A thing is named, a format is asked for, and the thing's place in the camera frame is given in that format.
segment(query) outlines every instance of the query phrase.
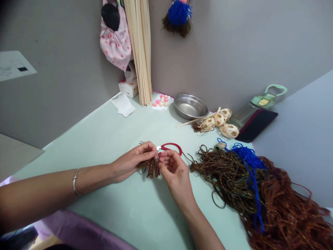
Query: white paper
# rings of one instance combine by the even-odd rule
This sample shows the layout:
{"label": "white paper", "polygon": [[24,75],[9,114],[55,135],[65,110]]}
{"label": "white paper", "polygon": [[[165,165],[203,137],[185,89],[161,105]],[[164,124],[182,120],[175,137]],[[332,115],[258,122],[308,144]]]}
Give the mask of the white paper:
{"label": "white paper", "polygon": [[0,52],[0,82],[37,71],[19,51]]}
{"label": "white paper", "polygon": [[135,110],[134,106],[125,94],[119,93],[111,99],[111,102],[118,109],[118,114],[122,114],[124,117],[129,116]]}
{"label": "white paper", "polygon": [[[161,95],[164,95],[164,94],[157,93],[154,102],[156,102],[156,100],[159,100],[161,98],[160,97]],[[157,105],[156,107],[152,106],[152,109],[156,109],[156,110],[160,110],[160,111],[165,112],[168,109],[169,105],[168,106],[162,106],[162,107],[159,106],[159,105]]]}

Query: tabletop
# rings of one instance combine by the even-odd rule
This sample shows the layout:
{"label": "tabletop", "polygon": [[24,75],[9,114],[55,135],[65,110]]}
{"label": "tabletop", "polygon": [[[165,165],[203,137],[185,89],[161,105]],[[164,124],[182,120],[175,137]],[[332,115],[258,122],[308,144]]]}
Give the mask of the tabletop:
{"label": "tabletop", "polygon": [[[151,105],[141,107],[139,98],[130,99],[136,108],[127,118],[117,114],[109,101],[44,148],[45,153],[15,174],[24,179],[56,171],[110,163],[140,141],[156,146],[174,142],[184,154],[195,157],[204,144],[213,147],[220,133],[194,133],[191,125],[176,113],[173,99],[166,112]],[[235,140],[227,141],[230,148]],[[197,173],[190,173],[195,199],[226,249],[250,249],[238,213],[212,200],[212,186]],[[194,249],[186,221],[160,176],[146,178],[134,173],[127,180],[88,194],[68,207],[109,230],[138,249]]]}

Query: tissue box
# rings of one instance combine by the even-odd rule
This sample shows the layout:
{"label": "tissue box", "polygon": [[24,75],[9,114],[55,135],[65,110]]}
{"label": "tissue box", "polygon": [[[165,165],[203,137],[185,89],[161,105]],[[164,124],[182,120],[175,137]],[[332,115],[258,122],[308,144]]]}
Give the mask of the tissue box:
{"label": "tissue box", "polygon": [[123,80],[122,82],[118,83],[118,86],[120,92],[126,94],[130,98],[135,97],[139,93],[137,78],[134,78],[130,82]]}

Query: bundle of bamboo strips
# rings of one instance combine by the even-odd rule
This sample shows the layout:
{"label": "bundle of bamboo strips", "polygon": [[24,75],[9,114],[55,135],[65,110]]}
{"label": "bundle of bamboo strips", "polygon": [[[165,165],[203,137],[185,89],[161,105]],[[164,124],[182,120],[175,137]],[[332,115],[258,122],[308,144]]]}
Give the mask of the bundle of bamboo strips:
{"label": "bundle of bamboo strips", "polygon": [[141,105],[152,101],[151,39],[148,0],[125,0],[125,12]]}

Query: green water bottle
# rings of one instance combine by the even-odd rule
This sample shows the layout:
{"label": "green water bottle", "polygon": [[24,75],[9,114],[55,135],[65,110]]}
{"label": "green water bottle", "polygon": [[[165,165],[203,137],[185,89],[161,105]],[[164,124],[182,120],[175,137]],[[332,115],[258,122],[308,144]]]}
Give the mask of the green water bottle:
{"label": "green water bottle", "polygon": [[[280,94],[269,94],[268,90],[271,87],[282,89]],[[245,104],[236,114],[234,114],[227,123],[233,124],[241,130],[247,121],[253,116],[258,109],[269,109],[275,105],[276,97],[283,95],[287,92],[287,88],[281,85],[272,84],[269,85],[263,95],[257,95],[252,100]]]}

